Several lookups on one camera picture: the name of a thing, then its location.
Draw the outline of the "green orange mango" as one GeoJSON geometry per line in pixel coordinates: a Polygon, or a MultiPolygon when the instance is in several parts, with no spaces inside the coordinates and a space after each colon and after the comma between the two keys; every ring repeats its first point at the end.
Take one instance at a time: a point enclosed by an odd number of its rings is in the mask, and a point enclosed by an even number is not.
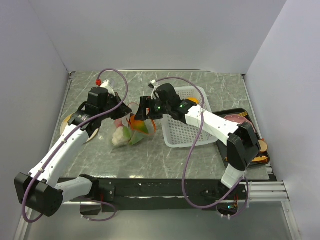
{"type": "Polygon", "coordinates": [[[145,134],[149,133],[149,130],[144,121],[135,120],[134,118],[132,118],[130,120],[130,127],[132,130],[135,130],[141,133],[145,133],[145,134]]]}

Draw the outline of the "red bell pepper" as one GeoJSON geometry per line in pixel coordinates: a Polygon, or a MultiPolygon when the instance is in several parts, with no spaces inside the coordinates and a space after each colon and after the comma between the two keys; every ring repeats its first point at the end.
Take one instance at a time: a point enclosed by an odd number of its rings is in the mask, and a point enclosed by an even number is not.
{"type": "Polygon", "coordinates": [[[125,117],[123,118],[119,118],[119,119],[116,119],[114,121],[114,125],[116,128],[119,128],[119,127],[128,127],[128,121],[125,117]]]}

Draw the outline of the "clear zip bag orange zipper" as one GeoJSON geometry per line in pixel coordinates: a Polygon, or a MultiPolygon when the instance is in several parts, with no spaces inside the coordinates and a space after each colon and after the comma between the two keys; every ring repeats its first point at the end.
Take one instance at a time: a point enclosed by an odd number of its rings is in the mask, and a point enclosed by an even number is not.
{"type": "MultiPolygon", "coordinates": [[[[133,129],[132,129],[131,126],[130,126],[130,120],[131,120],[131,119],[135,119],[135,115],[136,115],[136,113],[137,113],[137,111],[138,111],[139,105],[138,105],[138,103],[136,103],[136,102],[131,102],[131,103],[128,104],[128,107],[132,110],[132,112],[129,113],[129,114],[127,114],[127,115],[124,116],[123,118],[126,118],[126,120],[127,120],[127,122],[128,122],[128,127],[127,127],[127,128],[128,128],[129,130],[132,130],[132,131],[133,131],[133,129]]],[[[153,136],[153,135],[156,133],[156,131],[157,131],[157,127],[156,127],[155,122],[154,122],[153,120],[147,119],[146,121],[144,121],[144,123],[146,124],[147,129],[148,129],[148,133],[146,133],[148,136],[147,136],[146,138],[153,136]]],[[[129,145],[128,145],[128,143],[127,143],[127,144],[124,144],[124,145],[121,145],[121,146],[114,146],[114,145],[112,144],[112,146],[113,146],[113,147],[122,147],[122,146],[129,146],[129,145]]]]}

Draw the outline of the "white cauliflower toy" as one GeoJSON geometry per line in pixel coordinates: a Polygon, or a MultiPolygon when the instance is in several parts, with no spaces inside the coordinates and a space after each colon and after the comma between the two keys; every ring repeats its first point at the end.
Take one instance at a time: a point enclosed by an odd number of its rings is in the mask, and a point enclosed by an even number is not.
{"type": "Polygon", "coordinates": [[[112,144],[115,147],[126,145],[131,140],[131,134],[127,127],[120,126],[116,129],[116,131],[112,135],[112,144]]]}

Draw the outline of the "orange lemon fruit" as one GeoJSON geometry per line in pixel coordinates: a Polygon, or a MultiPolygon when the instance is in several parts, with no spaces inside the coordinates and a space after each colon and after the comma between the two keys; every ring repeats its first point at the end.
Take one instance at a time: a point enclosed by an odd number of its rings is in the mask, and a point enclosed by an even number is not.
{"type": "Polygon", "coordinates": [[[194,102],[194,103],[196,103],[197,105],[199,104],[199,101],[198,101],[196,98],[189,97],[189,98],[187,98],[187,99],[190,100],[190,101],[192,101],[192,102],[194,102]]]}

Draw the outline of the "watermelon slice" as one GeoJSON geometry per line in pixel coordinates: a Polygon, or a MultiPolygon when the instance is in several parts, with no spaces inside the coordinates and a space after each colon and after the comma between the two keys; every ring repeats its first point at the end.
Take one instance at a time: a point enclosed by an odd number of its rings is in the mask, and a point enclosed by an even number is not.
{"type": "Polygon", "coordinates": [[[137,143],[139,143],[140,141],[142,141],[144,138],[146,138],[148,135],[145,134],[144,132],[140,132],[137,130],[129,130],[129,136],[130,136],[130,140],[128,142],[129,146],[133,146],[137,143]]]}

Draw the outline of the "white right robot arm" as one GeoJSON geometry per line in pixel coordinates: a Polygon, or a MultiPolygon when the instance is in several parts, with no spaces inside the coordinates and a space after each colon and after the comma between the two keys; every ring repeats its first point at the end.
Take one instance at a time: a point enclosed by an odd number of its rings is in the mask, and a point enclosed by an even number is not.
{"type": "Polygon", "coordinates": [[[244,175],[261,147],[253,126],[248,122],[237,123],[217,116],[189,99],[181,99],[175,88],[163,84],[156,88],[155,97],[140,97],[135,120],[162,119],[164,115],[189,126],[198,127],[216,137],[226,146],[228,166],[221,179],[219,195],[232,198],[236,182],[244,175]]]}

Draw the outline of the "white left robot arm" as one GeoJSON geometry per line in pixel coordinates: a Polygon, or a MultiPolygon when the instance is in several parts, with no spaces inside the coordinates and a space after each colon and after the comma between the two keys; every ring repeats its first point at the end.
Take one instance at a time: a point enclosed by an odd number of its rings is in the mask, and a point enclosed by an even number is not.
{"type": "Polygon", "coordinates": [[[59,183],[68,162],[87,140],[101,127],[105,119],[117,120],[131,113],[110,86],[93,87],[78,110],[71,115],[58,141],[28,174],[19,173],[14,179],[19,203],[41,215],[51,217],[60,206],[84,197],[100,200],[99,180],[87,174],[59,183]]]}

